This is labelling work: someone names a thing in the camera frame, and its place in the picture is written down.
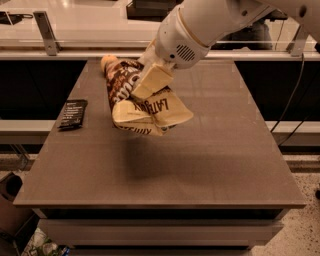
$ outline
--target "crumpled bag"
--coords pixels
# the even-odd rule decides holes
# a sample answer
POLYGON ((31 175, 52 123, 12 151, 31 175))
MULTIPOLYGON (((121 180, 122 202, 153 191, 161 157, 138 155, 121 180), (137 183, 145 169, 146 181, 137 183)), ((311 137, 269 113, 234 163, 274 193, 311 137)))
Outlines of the crumpled bag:
POLYGON ((112 121, 117 128, 143 135, 162 136, 175 125, 193 117, 193 113, 169 86, 152 93, 146 99, 133 95, 135 82, 144 68, 138 61, 117 59, 109 55, 101 60, 101 68, 107 80, 112 121))

